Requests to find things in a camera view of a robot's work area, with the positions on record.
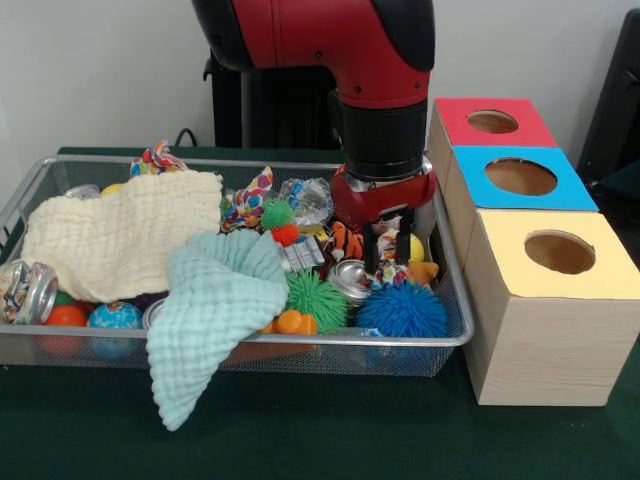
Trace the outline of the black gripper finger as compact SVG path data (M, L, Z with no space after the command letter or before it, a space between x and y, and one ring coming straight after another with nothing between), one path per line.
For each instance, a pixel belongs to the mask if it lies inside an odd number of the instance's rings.
M414 211L406 210L402 213L398 233L396 234L395 259L408 261L411 253L411 227L414 221Z
M374 274L377 270L379 261L379 250L377 246L378 237L371 224L364 224L361 227L361 234L363 237L363 259L365 272L367 274Z

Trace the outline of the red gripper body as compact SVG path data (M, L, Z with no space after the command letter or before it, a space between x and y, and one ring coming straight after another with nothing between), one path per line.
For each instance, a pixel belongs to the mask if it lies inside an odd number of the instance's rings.
M436 183L433 171L374 188L346 173L336 175L330 181L334 216L350 227L376 223L385 215L425 205Z

